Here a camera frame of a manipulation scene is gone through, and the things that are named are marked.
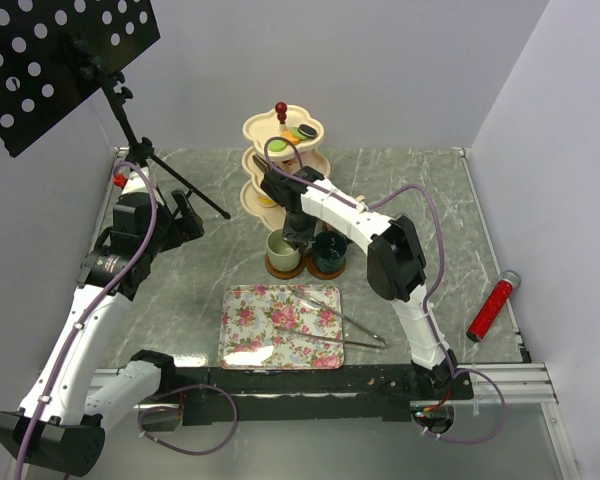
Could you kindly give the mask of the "light green cup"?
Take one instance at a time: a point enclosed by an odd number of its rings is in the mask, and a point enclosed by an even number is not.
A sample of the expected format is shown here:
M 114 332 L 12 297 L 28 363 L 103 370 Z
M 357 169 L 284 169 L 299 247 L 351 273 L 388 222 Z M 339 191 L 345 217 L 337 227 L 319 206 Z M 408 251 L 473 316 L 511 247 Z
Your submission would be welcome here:
M 281 229 L 274 230 L 267 236 L 266 253 L 272 267 L 280 272 L 294 270 L 301 261 L 299 249 L 283 238 Z

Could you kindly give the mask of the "brown wooden saucer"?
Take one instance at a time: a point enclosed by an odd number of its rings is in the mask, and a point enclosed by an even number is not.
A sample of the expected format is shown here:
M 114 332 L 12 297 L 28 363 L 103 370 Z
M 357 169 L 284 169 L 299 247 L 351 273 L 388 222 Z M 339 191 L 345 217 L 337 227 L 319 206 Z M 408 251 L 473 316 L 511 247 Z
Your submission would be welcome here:
M 305 269 L 305 265 L 306 265 L 306 260 L 304 257 L 302 257 L 298 263 L 298 265 L 289 271 L 282 271 L 282 270 L 278 270 L 276 269 L 273 264 L 271 263 L 271 260 L 269 259 L 268 256 L 265 256 L 265 268 L 267 270 L 267 272 L 277 278 L 277 279 L 281 279 L 281 280 L 289 280 L 292 278 L 297 277 L 298 275 L 300 275 L 303 270 Z
M 326 273 L 321 271 L 315 264 L 315 261 L 313 259 L 313 257 L 311 255 L 307 255 L 305 257 L 306 260 L 306 269 L 308 270 L 309 274 L 312 275 L 315 278 L 321 279 L 321 280 L 333 280 L 337 277 L 339 277 L 346 269 L 346 261 L 343 261 L 342 265 L 340 266 L 340 268 L 334 272 L 330 272 L 330 273 Z

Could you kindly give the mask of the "dark green mug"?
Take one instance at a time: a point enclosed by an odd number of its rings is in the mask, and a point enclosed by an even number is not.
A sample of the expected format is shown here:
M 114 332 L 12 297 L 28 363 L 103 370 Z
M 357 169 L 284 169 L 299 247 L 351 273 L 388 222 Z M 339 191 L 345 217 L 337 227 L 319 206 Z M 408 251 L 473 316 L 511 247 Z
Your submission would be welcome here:
M 347 239 L 333 231 L 320 232 L 312 246 L 312 258 L 316 268 L 325 274 L 338 271 L 345 262 Z

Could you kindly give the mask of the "chocolate cake slice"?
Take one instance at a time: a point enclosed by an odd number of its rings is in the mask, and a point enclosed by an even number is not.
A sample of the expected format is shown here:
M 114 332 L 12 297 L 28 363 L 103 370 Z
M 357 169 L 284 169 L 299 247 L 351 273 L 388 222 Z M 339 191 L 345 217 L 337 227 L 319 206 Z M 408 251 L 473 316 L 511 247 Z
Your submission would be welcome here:
M 256 165 L 256 167 L 263 173 L 266 174 L 269 170 L 270 170 L 270 165 L 269 163 L 264 160 L 262 157 L 260 157 L 257 154 L 253 154 L 252 155 L 252 160 L 254 162 L 254 164 Z

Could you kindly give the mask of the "orange macaron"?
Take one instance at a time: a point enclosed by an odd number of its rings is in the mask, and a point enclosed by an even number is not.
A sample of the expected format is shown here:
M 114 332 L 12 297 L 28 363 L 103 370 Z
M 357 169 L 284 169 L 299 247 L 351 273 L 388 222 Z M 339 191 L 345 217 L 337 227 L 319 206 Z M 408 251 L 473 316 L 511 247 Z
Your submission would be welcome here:
M 296 137 L 290 130 L 283 131 L 281 136 L 289 140 L 294 145 L 297 145 L 301 142 L 301 139 Z

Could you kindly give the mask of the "cream three-tier cake stand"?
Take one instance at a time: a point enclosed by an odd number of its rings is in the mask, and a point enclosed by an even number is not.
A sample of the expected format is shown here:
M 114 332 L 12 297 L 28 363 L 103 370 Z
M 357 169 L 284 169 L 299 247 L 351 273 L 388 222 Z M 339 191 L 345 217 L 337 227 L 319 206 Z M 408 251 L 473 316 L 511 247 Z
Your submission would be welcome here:
M 325 137 L 323 125 L 317 119 L 314 119 L 306 109 L 298 105 L 286 105 L 284 114 L 284 124 L 278 118 L 278 110 L 273 108 L 250 117 L 242 127 L 243 136 L 250 143 L 250 146 L 242 156 L 242 167 L 249 176 L 249 180 L 241 189 L 240 201 L 244 210 L 257 217 L 269 231 L 283 227 L 285 213 L 284 209 L 278 205 L 272 208 L 264 208 L 257 200 L 258 196 L 268 196 L 260 188 L 260 182 L 264 179 L 264 174 L 254 164 L 252 155 L 257 154 L 265 159 L 264 145 L 267 140 L 285 130 L 291 131 L 293 127 L 299 127 L 301 124 L 310 125 L 317 130 L 318 136 L 315 139 L 306 138 L 301 140 L 296 145 L 302 164 L 314 168 L 325 177 L 329 177 L 331 174 L 329 160 L 318 150 Z

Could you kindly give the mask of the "colourful macarons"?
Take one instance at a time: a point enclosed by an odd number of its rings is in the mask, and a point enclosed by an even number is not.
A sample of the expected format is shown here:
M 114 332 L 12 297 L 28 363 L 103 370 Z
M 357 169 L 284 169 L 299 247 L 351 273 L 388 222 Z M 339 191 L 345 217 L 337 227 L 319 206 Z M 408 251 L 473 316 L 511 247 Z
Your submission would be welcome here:
M 298 131 L 308 139 L 315 139 L 318 136 L 317 130 L 307 124 L 301 124 Z

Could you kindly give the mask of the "black perforated music stand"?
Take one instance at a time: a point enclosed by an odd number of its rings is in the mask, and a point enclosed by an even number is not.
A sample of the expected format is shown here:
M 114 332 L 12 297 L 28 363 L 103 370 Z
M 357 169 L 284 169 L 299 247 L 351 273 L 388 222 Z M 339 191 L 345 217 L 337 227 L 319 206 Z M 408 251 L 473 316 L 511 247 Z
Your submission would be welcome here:
M 134 133 L 124 110 L 132 99 L 123 70 L 160 38 L 148 1 L 0 1 L 0 138 L 17 157 L 103 92 L 128 144 L 128 161 L 153 160 L 201 192 Z

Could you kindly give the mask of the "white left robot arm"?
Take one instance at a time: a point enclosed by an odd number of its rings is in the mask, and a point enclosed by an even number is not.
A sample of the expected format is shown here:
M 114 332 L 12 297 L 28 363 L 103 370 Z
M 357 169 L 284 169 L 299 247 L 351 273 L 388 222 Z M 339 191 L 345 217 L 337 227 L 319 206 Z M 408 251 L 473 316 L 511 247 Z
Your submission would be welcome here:
M 176 393 L 173 357 L 149 350 L 136 353 L 97 392 L 89 391 L 109 338 L 157 255 L 204 234 L 188 193 L 176 189 L 171 196 L 174 211 L 152 205 L 144 189 L 125 188 L 114 204 L 111 225 L 83 260 L 69 316 L 45 367 L 18 409 L 0 412 L 0 444 L 18 467 L 83 477 L 134 406 Z

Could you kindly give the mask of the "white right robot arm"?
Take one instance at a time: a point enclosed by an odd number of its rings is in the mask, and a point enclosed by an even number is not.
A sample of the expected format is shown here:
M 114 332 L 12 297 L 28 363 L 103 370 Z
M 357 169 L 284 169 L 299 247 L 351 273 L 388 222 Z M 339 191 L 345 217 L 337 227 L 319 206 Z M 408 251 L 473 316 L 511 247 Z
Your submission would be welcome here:
M 260 188 L 284 209 L 287 242 L 316 247 L 315 225 L 322 221 L 361 249 L 369 286 L 391 304 L 405 332 L 419 392 L 432 399 L 442 396 L 456 362 L 430 306 L 426 260 L 413 221 L 374 211 L 308 166 L 294 175 L 273 168 Z

